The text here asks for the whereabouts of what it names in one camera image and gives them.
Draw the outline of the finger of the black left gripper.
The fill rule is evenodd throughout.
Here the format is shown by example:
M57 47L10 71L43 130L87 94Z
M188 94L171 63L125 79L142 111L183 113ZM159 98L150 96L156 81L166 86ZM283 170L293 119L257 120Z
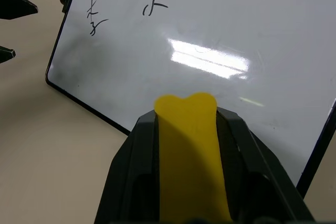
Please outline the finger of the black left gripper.
M6 47L0 46L0 63L4 63L16 56L14 49L8 49Z
M0 19L12 20L37 13L38 7L29 0L0 0Z

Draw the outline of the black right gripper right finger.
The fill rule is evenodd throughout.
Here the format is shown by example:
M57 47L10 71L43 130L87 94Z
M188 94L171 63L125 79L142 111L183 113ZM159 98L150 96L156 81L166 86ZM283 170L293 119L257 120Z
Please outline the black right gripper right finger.
M216 127L228 209L234 222L314 222L277 156L237 113L217 108Z

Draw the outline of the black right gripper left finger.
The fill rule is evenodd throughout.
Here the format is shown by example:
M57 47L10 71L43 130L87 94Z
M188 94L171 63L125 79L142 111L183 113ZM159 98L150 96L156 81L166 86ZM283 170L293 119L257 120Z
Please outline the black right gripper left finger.
M137 120L114 156L94 224L158 223L159 130L154 111Z

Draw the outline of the yellow felt eraser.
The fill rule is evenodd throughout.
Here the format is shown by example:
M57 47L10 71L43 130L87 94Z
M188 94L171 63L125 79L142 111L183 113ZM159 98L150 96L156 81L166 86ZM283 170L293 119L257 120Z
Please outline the yellow felt eraser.
M164 95L154 104L159 127L160 221L231 221L216 127L208 93Z

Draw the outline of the black-framed whiteboard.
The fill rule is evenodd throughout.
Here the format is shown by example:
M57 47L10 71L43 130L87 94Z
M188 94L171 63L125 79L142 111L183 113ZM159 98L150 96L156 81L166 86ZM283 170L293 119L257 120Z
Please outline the black-framed whiteboard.
M336 0L69 0L46 82L122 132L210 93L304 196L336 131Z

